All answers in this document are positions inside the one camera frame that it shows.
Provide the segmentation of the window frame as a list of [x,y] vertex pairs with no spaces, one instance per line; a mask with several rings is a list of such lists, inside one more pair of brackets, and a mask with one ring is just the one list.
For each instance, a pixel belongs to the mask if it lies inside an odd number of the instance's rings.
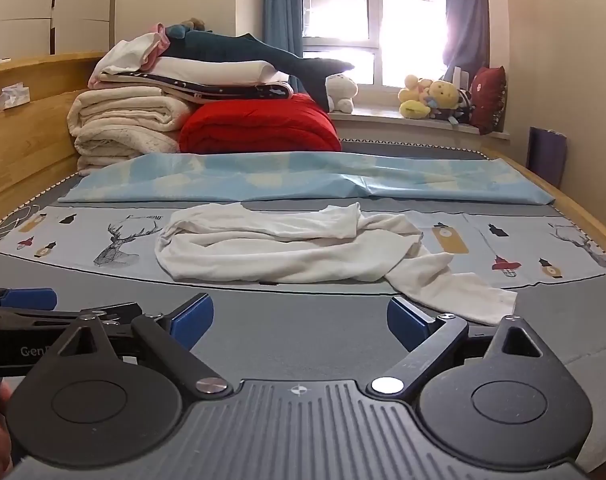
[[446,0],[303,0],[306,58],[353,64],[361,86],[403,87],[446,72]]

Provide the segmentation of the light blue patterned cloth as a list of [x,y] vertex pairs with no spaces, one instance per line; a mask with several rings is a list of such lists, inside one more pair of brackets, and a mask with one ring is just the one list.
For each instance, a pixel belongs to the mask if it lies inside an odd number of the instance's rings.
[[65,203],[400,198],[549,205],[553,197],[500,159],[346,152],[147,154],[83,177]]

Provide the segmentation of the tissue pack on headboard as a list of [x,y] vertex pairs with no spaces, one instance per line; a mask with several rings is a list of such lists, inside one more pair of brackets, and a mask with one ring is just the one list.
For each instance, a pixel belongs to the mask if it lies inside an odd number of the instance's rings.
[[0,110],[10,110],[30,102],[30,88],[22,82],[4,87],[0,93]]

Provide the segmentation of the red folded blanket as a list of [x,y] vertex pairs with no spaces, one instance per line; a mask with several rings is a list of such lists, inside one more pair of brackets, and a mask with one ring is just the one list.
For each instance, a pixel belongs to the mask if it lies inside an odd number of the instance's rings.
[[204,104],[182,126],[178,145],[191,154],[342,150],[329,115],[301,93]]

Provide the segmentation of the blue left curtain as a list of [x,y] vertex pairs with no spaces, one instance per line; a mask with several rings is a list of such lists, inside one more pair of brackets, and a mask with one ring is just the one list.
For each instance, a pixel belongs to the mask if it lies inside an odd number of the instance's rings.
[[263,45],[256,48],[264,61],[290,76],[296,92],[304,88],[290,68],[303,55],[303,15],[303,0],[264,0]]

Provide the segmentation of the purple box by wall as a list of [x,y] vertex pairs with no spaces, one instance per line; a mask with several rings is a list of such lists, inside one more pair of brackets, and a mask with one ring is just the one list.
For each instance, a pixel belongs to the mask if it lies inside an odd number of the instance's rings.
[[526,168],[549,184],[560,188],[568,158],[568,139],[557,131],[530,128]]

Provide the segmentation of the white plush toy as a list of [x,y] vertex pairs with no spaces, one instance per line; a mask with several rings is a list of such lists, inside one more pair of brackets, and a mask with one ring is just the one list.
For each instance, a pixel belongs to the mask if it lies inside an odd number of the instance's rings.
[[331,113],[352,114],[354,97],[358,93],[358,85],[344,74],[336,74],[327,78],[329,110]]

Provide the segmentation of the purple right curtain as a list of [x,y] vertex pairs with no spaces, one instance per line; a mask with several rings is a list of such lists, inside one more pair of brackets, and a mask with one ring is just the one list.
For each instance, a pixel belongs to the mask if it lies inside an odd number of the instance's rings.
[[489,63],[488,0],[446,0],[446,23],[444,79],[451,81],[456,67],[473,78]]

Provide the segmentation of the dark teal shark plush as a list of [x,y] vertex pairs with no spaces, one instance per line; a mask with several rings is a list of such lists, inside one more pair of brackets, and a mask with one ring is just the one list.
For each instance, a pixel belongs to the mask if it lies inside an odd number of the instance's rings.
[[333,58],[301,58],[264,44],[250,34],[222,36],[190,29],[184,24],[169,26],[165,33],[169,40],[165,55],[211,63],[267,62],[279,72],[301,81],[305,91],[325,112],[330,110],[327,79],[354,68],[349,62]]

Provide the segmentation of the cream folded blanket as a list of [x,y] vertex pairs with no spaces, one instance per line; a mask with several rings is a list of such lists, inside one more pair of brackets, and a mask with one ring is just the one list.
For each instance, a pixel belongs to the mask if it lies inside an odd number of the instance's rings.
[[146,154],[177,153],[180,130],[193,110],[154,87],[82,92],[66,118],[77,171],[89,174]]

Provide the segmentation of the printed deer bed sheet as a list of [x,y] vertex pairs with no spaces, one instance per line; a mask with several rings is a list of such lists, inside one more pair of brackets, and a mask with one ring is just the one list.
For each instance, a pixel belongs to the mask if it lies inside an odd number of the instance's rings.
[[365,206],[254,211],[49,206],[0,226],[0,255],[159,283],[368,284],[424,254],[452,272],[519,289],[606,276],[606,252],[554,214],[372,211]]

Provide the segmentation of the white long-sleeve shirt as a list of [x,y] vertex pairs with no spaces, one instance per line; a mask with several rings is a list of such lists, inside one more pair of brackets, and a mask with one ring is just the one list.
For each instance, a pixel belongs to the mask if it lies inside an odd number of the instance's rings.
[[175,281],[316,284],[387,281],[432,310],[496,325],[516,293],[456,273],[449,252],[429,252],[403,214],[363,214],[359,204],[261,212],[241,204],[178,210],[158,234],[155,257]]

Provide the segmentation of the yellow plush toys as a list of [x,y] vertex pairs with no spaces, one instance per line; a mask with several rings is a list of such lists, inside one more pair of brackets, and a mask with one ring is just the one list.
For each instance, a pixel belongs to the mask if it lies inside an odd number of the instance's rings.
[[444,120],[455,126],[467,124],[473,110],[469,93],[444,80],[409,75],[397,97],[399,114],[406,119]]

